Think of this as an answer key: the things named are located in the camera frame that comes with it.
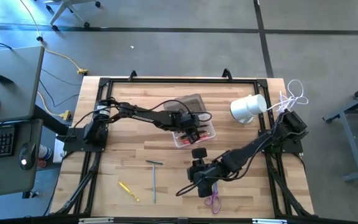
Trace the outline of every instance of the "gray concrete floor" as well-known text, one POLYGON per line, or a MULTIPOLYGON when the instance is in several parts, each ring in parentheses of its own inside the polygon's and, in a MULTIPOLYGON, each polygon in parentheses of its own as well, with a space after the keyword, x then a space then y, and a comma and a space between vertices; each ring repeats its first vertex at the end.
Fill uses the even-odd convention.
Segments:
MULTIPOLYGON (((47 24, 51 15, 42 2, 25 2, 37 22, 47 24)), ((77 8, 87 13, 88 22, 94 26, 257 28, 252 0, 101 3, 101 9, 93 3, 77 8)), ((260 0, 260 5, 266 29, 358 30, 358 0, 260 0)), ((32 21, 19 2, 0 0, 0 23, 32 21)), ((57 25, 81 23, 65 12, 57 25)), ((36 36, 35 31, 0 30, 0 42, 12 47, 37 45, 36 36)), ((48 48, 69 55, 89 69, 90 75, 129 75, 136 70, 139 75, 218 77, 227 67, 235 77, 266 77, 258 34, 43 31, 42 36, 48 48)), ((347 184, 342 180, 342 175, 356 171, 349 144, 339 122, 325 124, 321 119, 345 105, 358 90, 358 35, 267 35, 267 43, 274 77, 284 78, 286 83, 299 79, 310 100, 306 106, 297 105, 295 111, 310 132, 302 143, 315 213, 358 221, 358 182, 347 184)), ((43 68, 70 83, 81 83, 76 68, 56 55, 45 54, 43 68)), ((45 72, 41 79, 56 103, 80 89, 45 72)), ((76 98, 56 108, 46 98, 56 113, 75 109, 76 98)), ((56 177, 56 170, 37 173, 35 190, 43 197, 22 200, 18 195, 0 196, 0 208, 4 208, 0 218, 43 214, 56 177)))

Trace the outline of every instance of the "wooden tabletop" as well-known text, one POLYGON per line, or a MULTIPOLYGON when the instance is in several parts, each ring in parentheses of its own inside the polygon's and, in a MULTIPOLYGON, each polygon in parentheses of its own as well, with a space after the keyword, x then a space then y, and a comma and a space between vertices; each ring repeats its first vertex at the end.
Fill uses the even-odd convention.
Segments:
MULTIPOLYGON (((100 77, 84 77, 73 124, 93 110, 100 77)), ((268 88, 272 104, 278 102, 279 92, 285 94, 281 78, 269 78, 268 88)), ((218 182, 222 200, 221 211, 211 213, 204 198, 193 190, 181 197, 175 194, 190 184, 186 169, 191 166, 191 150, 206 147, 206 162, 228 149, 245 146, 257 137, 258 119, 247 125, 235 121, 229 111, 232 101, 254 95, 249 84, 234 83, 114 83, 112 96, 143 108, 185 95, 199 93, 207 111, 212 113, 216 137, 184 148, 176 148, 172 134, 153 124, 134 119, 122 119, 109 127, 109 138, 102 154, 92 216, 104 217, 273 217, 272 199, 264 155, 259 153, 247 175, 232 182, 218 182), (152 165, 146 159, 163 162, 156 167, 157 203, 153 203, 152 165), (136 202, 119 185, 124 182, 139 198, 136 202)), ((78 127, 90 121, 87 117, 78 127)), ((75 152, 63 161, 53 196, 51 212, 56 212, 69 199, 78 185, 84 153, 75 152)), ((283 155, 289 189, 304 208, 313 213, 310 193, 302 163, 294 155, 283 155)), ((277 186, 280 206, 282 195, 277 186)), ((83 198, 85 206, 88 191, 83 198)))

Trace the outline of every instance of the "yellow pen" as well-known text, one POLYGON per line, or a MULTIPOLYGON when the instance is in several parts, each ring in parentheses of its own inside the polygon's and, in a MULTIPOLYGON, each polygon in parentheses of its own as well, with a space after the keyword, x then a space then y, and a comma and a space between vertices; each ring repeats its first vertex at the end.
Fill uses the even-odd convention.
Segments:
POLYGON ((132 195, 132 197, 134 197, 136 199, 137 202, 140 202, 140 199, 138 197, 136 197, 136 195, 134 193, 131 192, 131 190, 129 190, 129 188, 122 183, 121 181, 118 182, 118 184, 126 191, 128 192, 130 195, 132 195))

